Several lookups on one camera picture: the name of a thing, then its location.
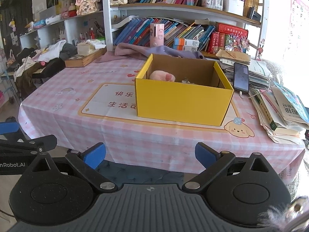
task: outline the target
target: black cable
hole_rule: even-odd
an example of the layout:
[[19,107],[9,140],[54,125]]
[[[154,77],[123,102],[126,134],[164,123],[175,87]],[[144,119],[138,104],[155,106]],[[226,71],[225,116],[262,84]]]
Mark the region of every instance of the black cable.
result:
[[7,215],[7,216],[10,216],[10,217],[15,218],[15,216],[8,214],[7,212],[2,211],[1,209],[0,209],[0,212],[1,212],[2,214],[5,214],[5,215]]

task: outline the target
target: smartphone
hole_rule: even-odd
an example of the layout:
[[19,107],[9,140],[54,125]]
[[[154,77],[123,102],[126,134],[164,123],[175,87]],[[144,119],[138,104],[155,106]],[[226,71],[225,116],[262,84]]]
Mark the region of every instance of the smartphone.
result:
[[240,63],[234,63],[234,89],[249,93],[249,67]]

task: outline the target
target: plush toy nose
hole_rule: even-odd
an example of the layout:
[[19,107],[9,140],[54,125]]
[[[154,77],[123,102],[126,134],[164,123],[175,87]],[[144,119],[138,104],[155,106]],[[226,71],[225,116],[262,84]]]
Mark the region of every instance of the plush toy nose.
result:
[[172,79],[172,74],[168,73],[168,74],[165,75],[165,80],[166,81],[170,81],[171,79]]

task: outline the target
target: blanket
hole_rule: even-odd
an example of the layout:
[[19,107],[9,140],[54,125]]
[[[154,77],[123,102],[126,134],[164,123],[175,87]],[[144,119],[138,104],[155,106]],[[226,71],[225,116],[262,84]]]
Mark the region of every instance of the blanket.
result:
[[175,57],[183,58],[199,58],[203,59],[204,56],[199,51],[179,51],[167,46],[157,46],[157,47],[144,47],[133,45],[129,43],[120,43],[116,46],[115,51],[107,51],[104,55],[99,57],[95,62],[103,63],[112,60],[124,59],[128,57],[133,57],[140,60],[147,60],[150,54],[161,54],[170,55]]

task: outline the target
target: metal screw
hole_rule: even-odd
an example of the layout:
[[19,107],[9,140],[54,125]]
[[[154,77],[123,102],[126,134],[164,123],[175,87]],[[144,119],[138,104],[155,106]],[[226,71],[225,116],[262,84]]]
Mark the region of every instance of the metal screw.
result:
[[115,187],[115,184],[112,182],[103,182],[100,184],[100,188],[105,190],[111,190]]
[[198,189],[200,187],[200,184],[194,181],[190,181],[190,182],[187,182],[184,186],[187,189]]

